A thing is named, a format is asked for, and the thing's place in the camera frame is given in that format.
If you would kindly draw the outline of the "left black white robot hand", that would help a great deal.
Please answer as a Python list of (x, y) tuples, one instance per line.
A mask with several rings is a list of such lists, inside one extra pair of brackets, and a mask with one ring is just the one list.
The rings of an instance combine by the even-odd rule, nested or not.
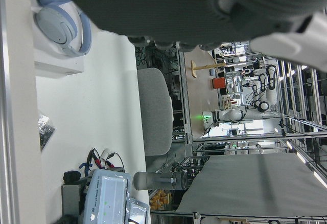
[(182, 51), (248, 41), (254, 51), (326, 71), (326, 0), (72, 0), (100, 29)]

